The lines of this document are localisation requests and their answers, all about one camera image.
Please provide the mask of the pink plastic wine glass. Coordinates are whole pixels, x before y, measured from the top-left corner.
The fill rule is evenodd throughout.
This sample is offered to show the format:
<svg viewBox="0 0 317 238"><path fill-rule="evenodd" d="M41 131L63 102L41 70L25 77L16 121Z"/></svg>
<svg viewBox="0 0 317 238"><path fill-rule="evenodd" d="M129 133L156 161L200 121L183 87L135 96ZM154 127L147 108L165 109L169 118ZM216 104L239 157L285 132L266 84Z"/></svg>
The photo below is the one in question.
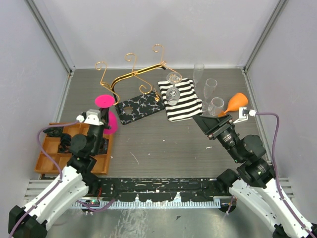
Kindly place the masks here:
<svg viewBox="0 0 317 238"><path fill-rule="evenodd" d="M100 95L95 99L95 104L102 111L102 118L105 118L107 126L104 134L114 134L118 129L117 119L110 107L115 103L115 99L111 95Z"/></svg>

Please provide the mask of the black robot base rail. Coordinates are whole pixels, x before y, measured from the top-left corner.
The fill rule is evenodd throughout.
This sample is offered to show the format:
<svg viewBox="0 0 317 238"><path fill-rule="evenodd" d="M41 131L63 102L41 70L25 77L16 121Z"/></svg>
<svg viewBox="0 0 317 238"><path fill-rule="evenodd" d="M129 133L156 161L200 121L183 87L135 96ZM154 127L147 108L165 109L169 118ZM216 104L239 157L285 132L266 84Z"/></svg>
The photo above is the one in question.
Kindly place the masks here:
<svg viewBox="0 0 317 238"><path fill-rule="evenodd" d="M99 178L86 196L102 201L152 202L173 201L180 195L181 202L213 201L216 197L232 195L215 178Z"/></svg>

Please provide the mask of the orange plastic wine glass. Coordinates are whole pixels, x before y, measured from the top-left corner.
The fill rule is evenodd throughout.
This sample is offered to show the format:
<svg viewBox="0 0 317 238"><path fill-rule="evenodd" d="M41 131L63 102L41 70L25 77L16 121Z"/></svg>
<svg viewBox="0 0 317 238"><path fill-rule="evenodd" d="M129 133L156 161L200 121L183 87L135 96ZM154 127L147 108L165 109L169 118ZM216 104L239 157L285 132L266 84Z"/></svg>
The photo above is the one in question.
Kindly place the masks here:
<svg viewBox="0 0 317 238"><path fill-rule="evenodd" d="M218 116L224 116L228 112L239 111L240 107L245 107L248 104L248 98L242 93L236 93L228 102L227 109L222 111Z"/></svg>

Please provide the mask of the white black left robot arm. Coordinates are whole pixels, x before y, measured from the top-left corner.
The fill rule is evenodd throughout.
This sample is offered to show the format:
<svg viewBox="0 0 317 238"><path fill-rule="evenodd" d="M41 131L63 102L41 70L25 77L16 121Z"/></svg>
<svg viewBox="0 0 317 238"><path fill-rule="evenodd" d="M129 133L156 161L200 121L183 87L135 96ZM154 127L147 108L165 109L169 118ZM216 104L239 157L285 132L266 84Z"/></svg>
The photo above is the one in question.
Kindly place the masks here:
<svg viewBox="0 0 317 238"><path fill-rule="evenodd" d="M44 238L56 220L75 202L99 192L99 178L92 173L95 156L104 146L104 130L109 129L109 108L88 110L76 118L89 126L87 134L72 137L71 158L59 175L39 195L23 207L9 212L11 238Z"/></svg>

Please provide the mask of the gold wine glass rack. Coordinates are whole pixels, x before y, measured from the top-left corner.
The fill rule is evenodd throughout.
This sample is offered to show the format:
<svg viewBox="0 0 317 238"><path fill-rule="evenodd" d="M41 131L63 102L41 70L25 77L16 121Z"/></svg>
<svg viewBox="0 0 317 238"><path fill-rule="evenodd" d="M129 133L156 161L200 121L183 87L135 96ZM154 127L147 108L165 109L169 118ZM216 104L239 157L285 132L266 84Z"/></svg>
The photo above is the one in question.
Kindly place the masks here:
<svg viewBox="0 0 317 238"><path fill-rule="evenodd" d="M183 79L182 75L170 68L164 60L163 45L153 45L152 51L160 53L159 63L141 69L135 68L137 56L134 53L127 53L124 60L133 62L131 71L118 76L111 83L106 81L107 63L99 61L95 64L96 70L103 71L100 85L113 95L114 102L112 105L122 125L151 116L165 108L161 92L151 82L143 78L145 74L159 69L168 70L167 81L172 85L181 82Z"/></svg>

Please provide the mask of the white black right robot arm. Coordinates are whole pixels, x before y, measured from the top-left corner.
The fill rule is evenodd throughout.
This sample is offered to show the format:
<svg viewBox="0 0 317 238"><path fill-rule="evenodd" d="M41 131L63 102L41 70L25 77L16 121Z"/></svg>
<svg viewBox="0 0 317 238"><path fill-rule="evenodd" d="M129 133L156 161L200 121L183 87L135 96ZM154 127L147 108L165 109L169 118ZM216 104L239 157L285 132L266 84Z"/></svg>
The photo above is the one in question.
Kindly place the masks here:
<svg viewBox="0 0 317 238"><path fill-rule="evenodd" d="M239 118L194 116L193 119L210 140L218 140L240 166L227 169L217 177L217 189L231 194L251 209L269 228L274 238L315 238L317 226L309 222L282 189L276 164L263 156L266 150L257 135L239 138L235 125L257 114L241 108Z"/></svg>

